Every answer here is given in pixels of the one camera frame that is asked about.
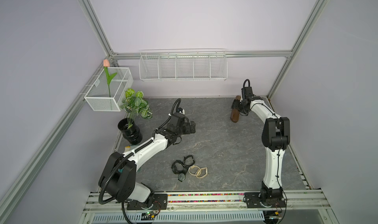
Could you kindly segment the wooden watch stand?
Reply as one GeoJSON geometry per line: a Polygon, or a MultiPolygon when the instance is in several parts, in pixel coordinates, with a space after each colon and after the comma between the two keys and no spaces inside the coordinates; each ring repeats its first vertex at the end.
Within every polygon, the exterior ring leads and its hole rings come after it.
{"type": "Polygon", "coordinates": [[[241,100],[241,96],[236,96],[232,105],[231,105],[231,116],[230,116],[230,120],[233,122],[233,123],[237,123],[239,121],[239,116],[240,116],[240,100],[241,100]]]}

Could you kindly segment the beige watch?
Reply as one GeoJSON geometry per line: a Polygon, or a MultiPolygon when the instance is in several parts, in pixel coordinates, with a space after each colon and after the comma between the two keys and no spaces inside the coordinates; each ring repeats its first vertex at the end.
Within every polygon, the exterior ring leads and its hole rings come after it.
{"type": "Polygon", "coordinates": [[[202,170],[201,170],[200,167],[193,165],[193,166],[189,167],[188,173],[190,175],[195,176],[195,177],[199,177],[202,174],[202,170]]]}
{"type": "Polygon", "coordinates": [[[196,171],[196,174],[195,174],[196,178],[198,178],[198,179],[205,178],[207,175],[208,175],[208,168],[207,167],[198,169],[196,171]]]}

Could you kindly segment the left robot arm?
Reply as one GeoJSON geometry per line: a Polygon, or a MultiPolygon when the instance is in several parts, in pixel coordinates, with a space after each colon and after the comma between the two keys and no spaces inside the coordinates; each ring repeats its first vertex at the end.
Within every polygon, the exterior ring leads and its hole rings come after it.
{"type": "Polygon", "coordinates": [[[174,112],[164,126],[154,130],[153,136],[148,141],[126,153],[111,154],[98,182],[100,187],[98,203],[104,205],[113,200],[118,202],[134,200],[151,206],[154,191],[136,181],[138,169],[157,153],[177,144],[177,139],[183,135],[195,132],[194,121],[190,121],[180,112],[174,112]]]}

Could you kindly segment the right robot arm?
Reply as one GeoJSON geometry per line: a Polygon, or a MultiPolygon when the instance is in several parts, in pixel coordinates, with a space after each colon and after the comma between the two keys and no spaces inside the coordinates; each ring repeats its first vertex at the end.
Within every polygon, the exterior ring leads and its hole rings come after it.
{"type": "Polygon", "coordinates": [[[266,166],[259,197],[267,205],[284,197],[281,174],[283,156],[290,144],[290,120],[273,112],[260,96],[253,93],[252,87],[242,87],[241,93],[232,103],[230,119],[237,123],[239,116],[253,112],[264,122],[261,141],[266,151],[266,166]]]}

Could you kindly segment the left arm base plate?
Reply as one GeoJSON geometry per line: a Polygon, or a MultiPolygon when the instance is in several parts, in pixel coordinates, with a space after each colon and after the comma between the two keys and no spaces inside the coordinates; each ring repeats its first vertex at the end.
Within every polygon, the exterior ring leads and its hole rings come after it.
{"type": "Polygon", "coordinates": [[[145,202],[133,200],[127,204],[127,210],[166,210],[168,195],[166,193],[154,193],[145,202]]]}

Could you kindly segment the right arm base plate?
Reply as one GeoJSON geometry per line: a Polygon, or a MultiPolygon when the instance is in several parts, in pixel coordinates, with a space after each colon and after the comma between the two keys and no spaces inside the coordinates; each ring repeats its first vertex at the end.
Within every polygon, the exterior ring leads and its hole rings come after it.
{"type": "Polygon", "coordinates": [[[245,192],[243,202],[248,208],[285,208],[282,194],[262,195],[260,192],[245,192]]]}

